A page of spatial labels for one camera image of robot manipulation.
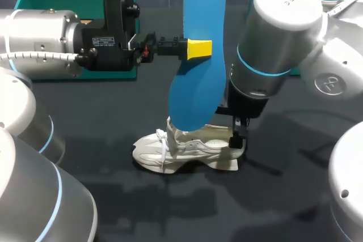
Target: white cable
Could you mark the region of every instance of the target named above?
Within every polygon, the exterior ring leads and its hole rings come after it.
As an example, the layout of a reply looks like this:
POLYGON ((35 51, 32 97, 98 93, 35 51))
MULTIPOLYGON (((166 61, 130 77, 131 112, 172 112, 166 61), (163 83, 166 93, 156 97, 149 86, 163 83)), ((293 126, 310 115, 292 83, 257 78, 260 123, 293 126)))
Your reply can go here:
POLYGON ((24 51, 11 52, 0 54, 0 61, 8 61, 11 59, 45 59, 45 60, 60 60, 63 62, 74 62, 78 54, 73 53, 57 53, 44 51, 24 51))
POLYGON ((355 3, 357 0, 346 0, 338 4, 334 9, 327 12, 328 16, 334 16, 342 11, 344 11, 346 8, 348 8, 351 4, 355 3))

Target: black table surface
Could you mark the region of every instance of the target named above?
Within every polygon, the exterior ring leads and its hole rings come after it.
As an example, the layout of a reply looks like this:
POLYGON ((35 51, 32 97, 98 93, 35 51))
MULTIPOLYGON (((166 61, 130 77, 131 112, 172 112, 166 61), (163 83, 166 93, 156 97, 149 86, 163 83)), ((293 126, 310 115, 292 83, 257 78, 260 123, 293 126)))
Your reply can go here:
MULTIPOLYGON (((182 0, 138 0, 142 31, 182 33, 182 0)), ((227 70, 248 0, 227 0, 227 70)), ((15 0, 0 0, 1 8, 15 0)), ((332 241, 327 166, 336 141, 363 119, 363 98, 323 100, 291 77, 251 122, 248 161, 236 172, 188 164, 163 176, 137 167, 132 144, 165 129, 179 61, 156 57, 136 81, 35 83, 36 99, 66 138, 61 167, 95 198, 101 242, 332 241)), ((215 116, 217 125, 231 119, 215 116)))

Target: blue insole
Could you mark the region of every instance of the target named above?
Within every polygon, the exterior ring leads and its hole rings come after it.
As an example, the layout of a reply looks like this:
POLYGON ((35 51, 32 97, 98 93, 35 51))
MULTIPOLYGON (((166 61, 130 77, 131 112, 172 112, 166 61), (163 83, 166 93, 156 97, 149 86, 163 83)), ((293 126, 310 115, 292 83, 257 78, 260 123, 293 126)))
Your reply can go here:
POLYGON ((226 0, 184 0, 184 37, 212 40, 212 57, 182 61, 169 91, 169 115, 184 131, 202 128, 222 102, 226 86, 223 25, 226 0))

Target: robotic arm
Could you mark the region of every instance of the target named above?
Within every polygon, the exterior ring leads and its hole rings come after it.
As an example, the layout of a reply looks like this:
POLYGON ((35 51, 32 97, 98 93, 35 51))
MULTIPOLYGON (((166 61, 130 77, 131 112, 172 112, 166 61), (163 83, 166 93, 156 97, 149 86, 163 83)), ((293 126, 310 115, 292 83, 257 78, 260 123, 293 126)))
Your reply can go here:
POLYGON ((361 0, 347 0, 328 13, 321 0, 253 0, 230 70, 227 108, 234 117, 230 145, 247 138, 257 118, 294 67, 307 87, 327 99, 363 92, 361 0))
POLYGON ((159 41, 137 33, 134 0, 104 0, 104 19, 84 23, 72 11, 0 10, 0 66, 31 79, 72 78, 91 71, 130 71, 154 54, 181 60, 212 54, 211 41, 183 37, 159 41))

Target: white shoelace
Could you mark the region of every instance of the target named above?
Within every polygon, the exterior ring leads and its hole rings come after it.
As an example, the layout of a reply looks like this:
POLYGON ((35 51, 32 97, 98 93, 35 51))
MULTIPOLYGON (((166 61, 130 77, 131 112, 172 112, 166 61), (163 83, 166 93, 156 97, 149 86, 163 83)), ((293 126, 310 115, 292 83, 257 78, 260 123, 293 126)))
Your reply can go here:
POLYGON ((159 140, 162 142, 163 147, 161 151, 161 167, 164 167, 164 163, 166 160, 166 152, 169 151, 168 146, 166 145, 166 135, 167 133, 161 129, 157 129, 157 136, 159 140))

